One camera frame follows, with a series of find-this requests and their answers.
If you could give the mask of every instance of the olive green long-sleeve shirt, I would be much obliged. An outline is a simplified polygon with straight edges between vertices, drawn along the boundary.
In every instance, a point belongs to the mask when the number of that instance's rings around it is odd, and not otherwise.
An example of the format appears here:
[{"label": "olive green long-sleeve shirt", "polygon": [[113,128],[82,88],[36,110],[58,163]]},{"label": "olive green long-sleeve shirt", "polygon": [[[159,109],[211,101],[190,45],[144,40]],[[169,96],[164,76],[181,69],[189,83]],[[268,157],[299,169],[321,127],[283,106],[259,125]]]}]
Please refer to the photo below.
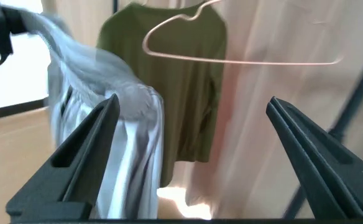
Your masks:
[{"label": "olive green long-sleeve shirt", "polygon": [[[161,94],[165,134],[161,187],[169,184],[175,161],[208,162],[221,92],[223,65],[149,56],[146,33],[177,14],[194,15],[199,5],[155,9],[132,3],[102,26],[98,48],[122,58],[146,85]],[[224,58],[226,25],[211,7],[195,21],[172,21],[149,39],[151,50],[204,58]]]}]

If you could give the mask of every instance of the clothes hanger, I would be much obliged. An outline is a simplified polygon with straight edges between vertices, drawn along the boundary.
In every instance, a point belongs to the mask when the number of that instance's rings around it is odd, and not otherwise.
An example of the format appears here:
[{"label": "clothes hanger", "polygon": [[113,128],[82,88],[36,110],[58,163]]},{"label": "clothes hanger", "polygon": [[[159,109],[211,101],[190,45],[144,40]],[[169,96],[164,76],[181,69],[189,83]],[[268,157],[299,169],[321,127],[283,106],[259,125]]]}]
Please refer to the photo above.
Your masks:
[{"label": "clothes hanger", "polygon": [[[343,55],[339,54],[336,59],[332,62],[321,62],[321,63],[308,63],[308,62],[301,62],[301,63],[293,63],[293,62],[255,62],[255,61],[238,61],[238,60],[221,60],[221,59],[213,59],[213,58],[201,58],[201,57],[191,57],[191,56],[182,56],[182,55],[174,55],[174,54],[166,54],[161,52],[154,52],[149,49],[148,41],[152,33],[156,31],[159,27],[162,27],[163,25],[177,20],[177,19],[183,19],[185,21],[193,21],[197,19],[200,14],[202,13],[202,10],[206,6],[210,6],[214,3],[220,2],[222,0],[210,0],[206,1],[202,5],[199,6],[197,12],[194,16],[187,16],[186,14],[179,14],[176,16],[173,16],[160,24],[156,25],[154,28],[148,31],[148,33],[145,35],[142,43],[142,49],[145,53],[148,55],[154,56],[154,57],[165,57],[165,58],[173,58],[173,59],[179,59],[179,60],[192,60],[196,62],[211,62],[211,63],[235,63],[235,64],[244,64],[244,65],[334,65],[339,63],[343,59]],[[323,24],[323,22],[315,22],[314,24]]]}]

